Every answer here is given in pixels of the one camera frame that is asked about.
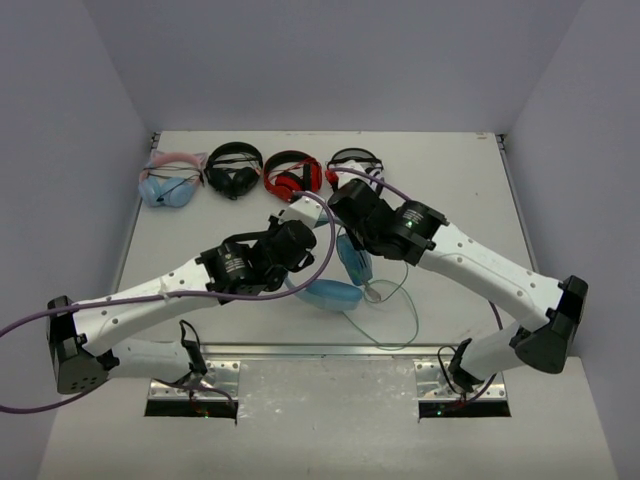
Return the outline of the light blue over-ear headphones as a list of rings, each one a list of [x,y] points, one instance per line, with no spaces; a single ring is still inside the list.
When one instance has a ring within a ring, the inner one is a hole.
[[[323,215],[316,227],[328,223],[329,215],[323,209]],[[350,282],[318,278],[302,288],[286,277],[284,285],[288,290],[294,290],[298,299],[316,308],[332,312],[353,311],[363,300],[364,292],[370,287],[373,279],[371,255],[366,250],[358,250],[354,246],[340,220],[336,220],[335,223],[337,231],[334,237],[334,252]]]

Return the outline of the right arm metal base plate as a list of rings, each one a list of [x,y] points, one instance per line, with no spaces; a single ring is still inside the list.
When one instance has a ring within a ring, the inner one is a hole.
[[[511,416],[502,373],[467,394],[446,380],[446,371],[436,357],[415,360],[414,373],[420,419]]]

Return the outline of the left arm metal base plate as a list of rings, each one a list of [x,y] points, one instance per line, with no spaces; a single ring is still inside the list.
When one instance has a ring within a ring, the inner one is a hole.
[[[167,418],[220,418],[237,420],[241,361],[211,358],[207,374],[191,389],[152,380],[144,415]]]

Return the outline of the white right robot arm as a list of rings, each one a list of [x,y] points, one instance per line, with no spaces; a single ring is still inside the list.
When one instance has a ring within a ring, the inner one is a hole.
[[[392,208],[361,180],[340,187],[328,205],[357,247],[442,275],[513,318],[510,326],[457,347],[448,371],[462,391],[523,365],[548,374],[564,370],[588,294],[585,280],[522,267],[423,203],[407,200]]]

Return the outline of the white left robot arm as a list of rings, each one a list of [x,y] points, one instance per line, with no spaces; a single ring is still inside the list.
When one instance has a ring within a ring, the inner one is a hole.
[[[171,319],[222,306],[232,296],[256,297],[280,288],[289,272],[313,262],[312,230],[300,220],[234,235],[184,265],[109,298],[48,304],[48,343],[59,393],[90,391],[116,377],[151,378],[192,387],[208,369],[199,338],[180,327],[173,342],[137,334]]]

